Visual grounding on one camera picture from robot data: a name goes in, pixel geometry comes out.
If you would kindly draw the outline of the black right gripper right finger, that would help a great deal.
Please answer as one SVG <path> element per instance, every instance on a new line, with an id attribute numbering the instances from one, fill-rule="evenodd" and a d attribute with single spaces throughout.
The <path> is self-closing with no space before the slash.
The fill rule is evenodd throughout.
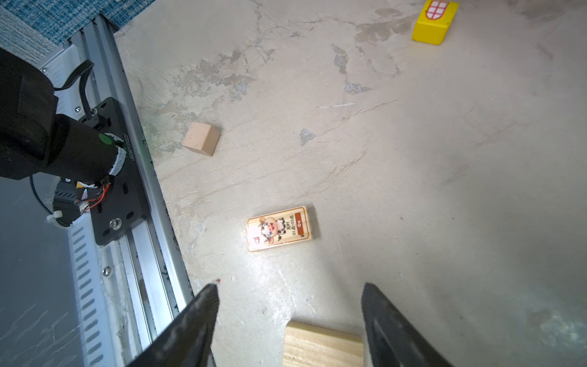
<path id="1" fill-rule="evenodd" d="M 452 365 L 375 284 L 365 284 L 361 305 L 372 365 Z"/>

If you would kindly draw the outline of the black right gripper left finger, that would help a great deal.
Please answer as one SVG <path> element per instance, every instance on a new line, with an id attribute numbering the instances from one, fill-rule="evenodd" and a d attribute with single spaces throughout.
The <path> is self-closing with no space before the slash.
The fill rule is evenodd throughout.
<path id="1" fill-rule="evenodd" d="M 218 284 L 209 283 L 130 366 L 208 366 L 220 306 Z"/>

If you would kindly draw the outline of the patterned wood block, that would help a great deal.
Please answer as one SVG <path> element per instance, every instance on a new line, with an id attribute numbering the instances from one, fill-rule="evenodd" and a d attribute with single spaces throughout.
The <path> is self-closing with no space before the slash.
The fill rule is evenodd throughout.
<path id="1" fill-rule="evenodd" d="M 249 252 L 312 240 L 310 217 L 306 206 L 265 214 L 247 221 Z"/>

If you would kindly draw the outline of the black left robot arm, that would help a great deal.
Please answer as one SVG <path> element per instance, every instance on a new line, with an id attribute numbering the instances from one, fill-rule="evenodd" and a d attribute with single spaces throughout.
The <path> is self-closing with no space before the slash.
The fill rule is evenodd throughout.
<path id="1" fill-rule="evenodd" d="M 93 186 L 119 174 L 122 141 L 57 113 L 57 91 L 40 70 L 1 51 L 1 176 L 43 172 Z"/>

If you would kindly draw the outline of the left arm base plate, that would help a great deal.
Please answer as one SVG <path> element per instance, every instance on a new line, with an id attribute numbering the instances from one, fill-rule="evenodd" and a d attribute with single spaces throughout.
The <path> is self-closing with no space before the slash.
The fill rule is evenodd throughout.
<path id="1" fill-rule="evenodd" d="M 57 215 L 50 221 L 67 228 L 86 213 L 90 215 L 96 244 L 105 246 L 134 229 L 150 210 L 120 103 L 109 97 L 97 106 L 92 119 L 80 121 L 121 148 L 125 160 L 117 163 L 116 175 L 111 174 L 94 187 L 62 177 L 54 192 L 53 211 Z"/>

